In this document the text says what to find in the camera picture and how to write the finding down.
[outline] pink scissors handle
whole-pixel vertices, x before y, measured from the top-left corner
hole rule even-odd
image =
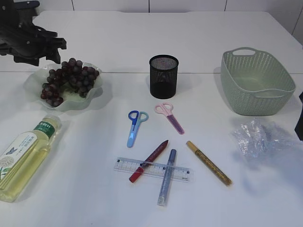
[[[167,117],[167,116],[172,115],[171,111],[173,108],[174,108],[174,106],[170,103],[160,103],[155,106],[154,110],[156,113],[163,114],[164,116]]]

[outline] scissors blade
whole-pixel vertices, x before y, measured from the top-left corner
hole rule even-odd
[[[184,130],[181,127],[181,125],[178,123],[177,119],[174,117],[174,115],[167,116],[167,119],[169,122],[174,126],[174,128],[177,130],[179,134],[184,134]]]
[[[134,141],[137,137],[137,132],[139,129],[140,123],[137,122],[136,125],[132,125],[131,130],[129,132],[128,140],[127,140],[127,147],[131,148],[134,145]]]

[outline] white wall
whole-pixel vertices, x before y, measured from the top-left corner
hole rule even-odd
[[[293,35],[303,45],[303,12],[300,15]]]
[[[224,11],[226,0],[150,0],[150,12]]]
[[[303,44],[303,0],[39,0],[43,10],[122,12],[266,11]]]
[[[292,33],[302,7],[303,0],[227,0],[226,11],[266,11]]]

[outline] white table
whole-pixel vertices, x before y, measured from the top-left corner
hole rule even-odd
[[[179,59],[179,72],[219,72],[225,51],[249,46],[274,55],[289,73],[303,73],[302,45],[266,12],[44,11],[34,23],[66,39],[63,61],[81,58],[104,72],[148,73],[156,54]],[[12,56],[0,60],[0,71],[37,70]]]
[[[48,112],[26,102],[22,84],[29,72],[2,72],[0,148],[30,130]],[[149,94],[149,74],[102,74],[103,93],[81,111],[58,113],[61,141],[15,203],[0,202],[3,227],[255,227],[301,226],[302,170],[291,163],[281,168],[249,170],[237,157],[231,133],[252,117],[235,114],[224,101],[219,74],[179,74],[177,94],[169,101],[182,127],[179,135],[153,111],[159,100]],[[276,115],[264,117],[294,135],[301,113],[298,99],[303,75],[292,75],[297,90]],[[133,148],[126,147],[131,110],[146,111]],[[172,148],[176,165],[194,170],[192,183],[172,182],[167,207],[158,207],[160,178],[113,170],[117,157],[145,159],[164,140],[169,145],[156,161],[166,163]],[[232,180],[225,187],[186,146],[191,140]]]

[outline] clear plastic ruler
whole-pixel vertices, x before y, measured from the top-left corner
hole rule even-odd
[[[149,175],[155,177],[164,177],[165,170],[167,168],[166,164],[159,164],[154,162],[146,162],[141,160],[129,159],[124,157],[118,157],[114,166],[114,170],[134,173],[138,167],[144,167],[144,172],[142,175]],[[190,182],[193,178],[193,170],[190,168],[183,168],[178,166],[170,166],[173,168],[172,180]]]

